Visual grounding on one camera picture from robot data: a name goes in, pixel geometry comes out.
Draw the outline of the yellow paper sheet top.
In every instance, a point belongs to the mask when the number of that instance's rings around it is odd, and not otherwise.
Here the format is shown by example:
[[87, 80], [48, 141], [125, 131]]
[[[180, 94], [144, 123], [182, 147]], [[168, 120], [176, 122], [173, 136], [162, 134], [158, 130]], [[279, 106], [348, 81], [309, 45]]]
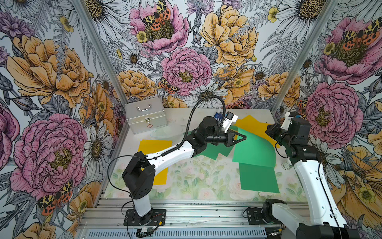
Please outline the yellow paper sheet top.
[[235, 126], [241, 128], [247, 132], [255, 134], [261, 138], [266, 139], [272, 145], [275, 145], [276, 141], [266, 134], [267, 123], [262, 123], [253, 118], [251, 115], [246, 116], [244, 119], [238, 119]]

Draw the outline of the large green paper sheet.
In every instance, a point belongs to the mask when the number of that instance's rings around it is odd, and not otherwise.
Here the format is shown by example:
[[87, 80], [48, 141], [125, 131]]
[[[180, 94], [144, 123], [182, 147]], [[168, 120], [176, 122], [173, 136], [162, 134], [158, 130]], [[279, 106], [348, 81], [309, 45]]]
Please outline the large green paper sheet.
[[239, 163], [242, 190], [279, 193], [278, 182], [273, 168]]

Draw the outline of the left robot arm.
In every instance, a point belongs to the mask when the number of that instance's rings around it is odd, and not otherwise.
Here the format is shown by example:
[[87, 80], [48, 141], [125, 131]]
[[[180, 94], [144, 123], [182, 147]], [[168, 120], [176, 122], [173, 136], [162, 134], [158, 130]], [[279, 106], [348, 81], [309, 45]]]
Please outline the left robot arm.
[[152, 190], [155, 176], [164, 169], [201, 154], [210, 144], [223, 144], [230, 148], [245, 141], [246, 136], [230, 129], [237, 120], [237, 115], [228, 112], [224, 116], [222, 126], [219, 127], [216, 118], [207, 116], [196, 129], [186, 135], [183, 143], [152, 154], [144, 154], [141, 151], [135, 153], [122, 174], [122, 179], [131, 194], [135, 215], [141, 220], [152, 215], [149, 192]]

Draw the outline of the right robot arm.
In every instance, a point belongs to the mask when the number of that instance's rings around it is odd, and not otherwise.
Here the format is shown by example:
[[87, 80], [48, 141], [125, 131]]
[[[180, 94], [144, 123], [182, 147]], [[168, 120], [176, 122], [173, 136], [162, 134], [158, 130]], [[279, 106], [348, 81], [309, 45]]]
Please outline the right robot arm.
[[283, 124], [267, 126], [266, 134], [285, 147], [307, 198], [310, 221], [295, 213], [282, 200], [267, 199], [263, 204], [265, 222], [281, 222], [298, 239], [358, 239], [356, 229], [348, 226], [331, 195], [317, 149], [308, 145], [309, 121], [292, 117]]

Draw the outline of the blue white snack packet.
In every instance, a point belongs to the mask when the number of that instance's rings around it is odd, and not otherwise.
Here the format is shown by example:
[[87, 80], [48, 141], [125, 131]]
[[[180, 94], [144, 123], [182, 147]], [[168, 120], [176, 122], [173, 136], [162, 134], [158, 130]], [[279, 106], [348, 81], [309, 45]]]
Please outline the blue white snack packet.
[[216, 112], [214, 118], [219, 121], [223, 121], [225, 118], [225, 114], [223, 112]]

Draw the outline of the clear plastic film piece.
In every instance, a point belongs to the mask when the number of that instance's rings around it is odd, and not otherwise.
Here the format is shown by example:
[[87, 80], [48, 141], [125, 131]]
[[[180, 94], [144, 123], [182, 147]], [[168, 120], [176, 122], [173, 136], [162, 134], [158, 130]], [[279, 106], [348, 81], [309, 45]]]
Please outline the clear plastic film piece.
[[168, 126], [156, 129], [150, 133], [150, 137], [155, 140], [167, 140], [169, 138], [178, 137], [179, 135], [177, 130]]

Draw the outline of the silver metal case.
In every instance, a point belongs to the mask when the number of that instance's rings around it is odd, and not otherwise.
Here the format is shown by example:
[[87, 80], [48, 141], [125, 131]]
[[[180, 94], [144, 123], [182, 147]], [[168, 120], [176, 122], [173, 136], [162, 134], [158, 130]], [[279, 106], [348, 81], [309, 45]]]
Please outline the silver metal case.
[[159, 97], [125, 105], [126, 120], [134, 134], [168, 125], [162, 100]]

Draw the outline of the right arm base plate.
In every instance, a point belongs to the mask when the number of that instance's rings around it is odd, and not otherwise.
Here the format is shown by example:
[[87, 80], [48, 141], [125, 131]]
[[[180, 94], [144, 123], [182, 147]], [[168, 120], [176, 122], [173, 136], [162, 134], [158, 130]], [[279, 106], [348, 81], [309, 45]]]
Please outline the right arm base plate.
[[281, 225], [282, 223], [276, 219], [269, 219], [268, 221], [262, 214], [262, 208], [249, 207], [247, 208], [242, 217], [247, 219], [249, 225]]

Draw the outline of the aluminium rail frame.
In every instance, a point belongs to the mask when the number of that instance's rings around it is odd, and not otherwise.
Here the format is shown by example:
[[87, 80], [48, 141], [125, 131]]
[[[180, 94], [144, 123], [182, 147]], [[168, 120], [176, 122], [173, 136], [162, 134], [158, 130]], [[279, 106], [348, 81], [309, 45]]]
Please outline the aluminium rail frame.
[[[87, 209], [79, 230], [123, 229], [124, 214], [132, 208], [130, 196], [107, 197], [102, 193], [94, 208]], [[258, 201], [151, 200], [153, 209], [165, 209], [165, 224], [159, 229], [247, 227], [244, 212], [248, 207], [262, 207]]]

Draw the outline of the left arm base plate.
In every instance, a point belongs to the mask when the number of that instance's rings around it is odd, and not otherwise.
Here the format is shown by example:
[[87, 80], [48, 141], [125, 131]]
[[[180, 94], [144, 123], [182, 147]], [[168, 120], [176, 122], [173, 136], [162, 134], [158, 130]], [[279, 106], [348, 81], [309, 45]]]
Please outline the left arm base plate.
[[148, 214], [140, 217], [136, 210], [127, 210], [123, 225], [124, 226], [164, 226], [166, 220], [165, 209], [152, 209]]

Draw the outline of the aluminium corner post left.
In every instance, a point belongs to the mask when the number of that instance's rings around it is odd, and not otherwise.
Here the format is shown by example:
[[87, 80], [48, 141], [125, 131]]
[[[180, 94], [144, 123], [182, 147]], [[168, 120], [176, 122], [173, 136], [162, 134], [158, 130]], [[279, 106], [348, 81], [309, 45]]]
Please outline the aluminium corner post left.
[[91, 15], [89, 11], [87, 10], [86, 4], [84, 1], [74, 1], [73, 2], [74, 8], [77, 11], [79, 18], [85, 27], [87, 34], [89, 35], [93, 46], [97, 52], [97, 55], [99, 56], [102, 65], [105, 68], [105, 71], [107, 75], [109, 76], [114, 89], [116, 90], [116, 93], [123, 105], [128, 104], [128, 99], [122, 89], [122, 86], [117, 78], [117, 73], [114, 70], [114, 67], [108, 57], [108, 54], [104, 48], [104, 45], [102, 43], [101, 37], [96, 32], [96, 27], [93, 24], [93, 20], [91, 18]]

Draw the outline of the aluminium corner post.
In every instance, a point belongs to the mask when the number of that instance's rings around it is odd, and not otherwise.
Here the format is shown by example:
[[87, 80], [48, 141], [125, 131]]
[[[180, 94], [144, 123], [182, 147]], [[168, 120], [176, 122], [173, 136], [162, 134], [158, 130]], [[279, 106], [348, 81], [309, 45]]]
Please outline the aluminium corner post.
[[117, 78], [117, 73], [114, 70], [114, 67], [108, 57], [108, 54], [104, 48], [104, 45], [102, 43], [101, 37], [96, 32], [96, 27], [93, 24], [93, 20], [91, 18], [91, 15], [89, 11], [87, 10], [86, 4], [84, 1], [74, 1], [73, 2], [74, 8], [77, 11], [79, 18], [85, 27], [87, 34], [89, 35], [93, 46], [97, 52], [97, 55], [99, 56], [102, 65], [105, 68], [105, 71], [107, 75], [109, 76], [114, 89], [116, 90], [116, 93], [123, 105], [128, 104], [128, 99], [122, 89], [122, 86]]
[[303, 65], [304, 60], [308, 57], [310, 50], [314, 47], [315, 40], [319, 37], [321, 32], [326, 28], [329, 18], [332, 16], [338, 0], [326, 1], [321, 14], [318, 16], [316, 23], [313, 25], [312, 32], [307, 35], [306, 41], [301, 48], [301, 51], [298, 53], [297, 58], [288, 73], [288, 76], [281, 87], [280, 92], [276, 96], [272, 106], [271, 113], [275, 114], [279, 105], [283, 102], [286, 94], [288, 93], [289, 88], [293, 84], [300, 67]]

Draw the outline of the aluminium corner post right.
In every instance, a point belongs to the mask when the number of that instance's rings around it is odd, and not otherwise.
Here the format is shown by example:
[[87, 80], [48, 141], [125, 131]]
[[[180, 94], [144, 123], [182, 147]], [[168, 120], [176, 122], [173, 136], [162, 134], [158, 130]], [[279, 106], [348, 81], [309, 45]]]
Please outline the aluminium corner post right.
[[332, 16], [338, 0], [326, 1], [321, 14], [318, 16], [316, 23], [313, 25], [312, 32], [307, 35], [306, 41], [301, 48], [301, 51], [298, 53], [297, 58], [288, 73], [288, 76], [281, 87], [280, 92], [276, 96], [272, 106], [271, 113], [275, 114], [279, 105], [283, 102], [286, 94], [288, 93], [289, 88], [293, 84], [300, 67], [303, 65], [304, 60], [308, 57], [310, 50], [314, 47], [315, 40], [319, 37], [321, 32], [326, 28], [329, 18]]

